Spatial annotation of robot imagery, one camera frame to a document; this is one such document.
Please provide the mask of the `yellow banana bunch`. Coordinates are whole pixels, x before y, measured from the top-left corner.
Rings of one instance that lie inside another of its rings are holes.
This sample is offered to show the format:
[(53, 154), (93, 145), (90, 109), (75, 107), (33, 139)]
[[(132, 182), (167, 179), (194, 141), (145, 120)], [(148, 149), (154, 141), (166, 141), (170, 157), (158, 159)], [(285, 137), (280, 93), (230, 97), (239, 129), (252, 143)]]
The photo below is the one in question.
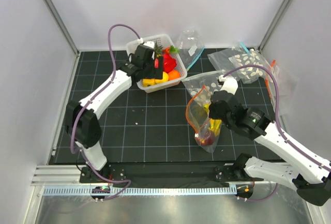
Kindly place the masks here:
[[(204, 110), (207, 114), (209, 114), (209, 103), (204, 105)], [(209, 130), (212, 131), (215, 136), (218, 136), (220, 134), (220, 130), (221, 130), (221, 124), (222, 124), (222, 120), (214, 120), (211, 119), (210, 120), (210, 126), (209, 126)]]

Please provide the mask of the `orange zipper clear bag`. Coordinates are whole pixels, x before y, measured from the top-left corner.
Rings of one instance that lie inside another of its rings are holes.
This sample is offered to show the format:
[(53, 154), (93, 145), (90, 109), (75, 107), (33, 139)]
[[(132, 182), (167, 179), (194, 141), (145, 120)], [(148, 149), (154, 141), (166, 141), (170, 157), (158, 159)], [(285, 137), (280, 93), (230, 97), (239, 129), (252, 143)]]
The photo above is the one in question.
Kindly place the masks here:
[(203, 136), (210, 126), (211, 118), (209, 118), (204, 108), (192, 98), (187, 104), (185, 116), (188, 124), (194, 129), (194, 139), (197, 145), (212, 154), (216, 149), (220, 134), (215, 136), (214, 143), (210, 146), (200, 146), (197, 142), (197, 138)]

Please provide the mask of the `dark red plum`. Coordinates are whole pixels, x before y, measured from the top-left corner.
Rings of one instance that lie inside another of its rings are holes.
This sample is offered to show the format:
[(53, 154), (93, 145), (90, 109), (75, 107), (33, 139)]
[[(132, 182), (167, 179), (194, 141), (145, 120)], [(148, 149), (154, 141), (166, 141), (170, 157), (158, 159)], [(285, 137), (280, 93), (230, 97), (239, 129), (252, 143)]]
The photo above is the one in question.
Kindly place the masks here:
[(203, 136), (197, 138), (197, 142), (200, 146), (210, 146), (214, 143), (215, 134), (208, 130)]

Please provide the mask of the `yellow lemon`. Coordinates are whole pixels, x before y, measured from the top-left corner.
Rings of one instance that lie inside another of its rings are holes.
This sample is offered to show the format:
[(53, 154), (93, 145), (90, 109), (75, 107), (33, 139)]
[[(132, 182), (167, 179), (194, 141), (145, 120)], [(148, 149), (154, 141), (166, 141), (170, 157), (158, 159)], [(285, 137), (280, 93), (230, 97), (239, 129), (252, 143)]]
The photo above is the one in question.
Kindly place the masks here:
[(165, 83), (168, 82), (169, 80), (169, 75), (166, 72), (162, 73), (162, 78), (161, 79), (155, 79), (155, 83), (156, 84), (161, 84), (161, 83)]

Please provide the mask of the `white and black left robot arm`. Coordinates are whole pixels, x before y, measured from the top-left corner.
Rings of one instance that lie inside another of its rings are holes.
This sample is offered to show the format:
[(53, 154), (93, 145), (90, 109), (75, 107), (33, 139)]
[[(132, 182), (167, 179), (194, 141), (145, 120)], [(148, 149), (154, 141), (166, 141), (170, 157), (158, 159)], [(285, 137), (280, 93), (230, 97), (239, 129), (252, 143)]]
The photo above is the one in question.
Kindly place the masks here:
[(70, 101), (66, 106), (65, 128), (70, 136), (70, 150), (85, 156), (92, 167), (91, 176), (99, 183), (109, 178), (107, 158), (100, 145), (99, 119), (108, 106), (124, 91), (142, 79), (161, 77), (162, 62), (155, 55), (152, 41), (137, 46), (129, 59), (119, 65), (111, 75), (90, 95), (80, 101)]

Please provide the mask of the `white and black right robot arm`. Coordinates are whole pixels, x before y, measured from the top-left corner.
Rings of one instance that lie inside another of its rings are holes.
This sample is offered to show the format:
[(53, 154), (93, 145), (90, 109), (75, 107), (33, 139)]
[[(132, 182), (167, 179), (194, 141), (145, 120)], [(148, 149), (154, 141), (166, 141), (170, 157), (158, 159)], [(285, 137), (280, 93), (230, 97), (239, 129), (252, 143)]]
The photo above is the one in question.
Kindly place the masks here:
[(330, 161), (285, 137), (285, 132), (268, 115), (257, 108), (244, 108), (232, 93), (212, 95), (209, 116), (221, 120), (234, 133), (254, 140), (273, 151), (288, 166), (240, 154), (231, 166), (232, 175), (244, 181), (260, 178), (294, 191), (305, 201), (322, 206), (330, 199)]

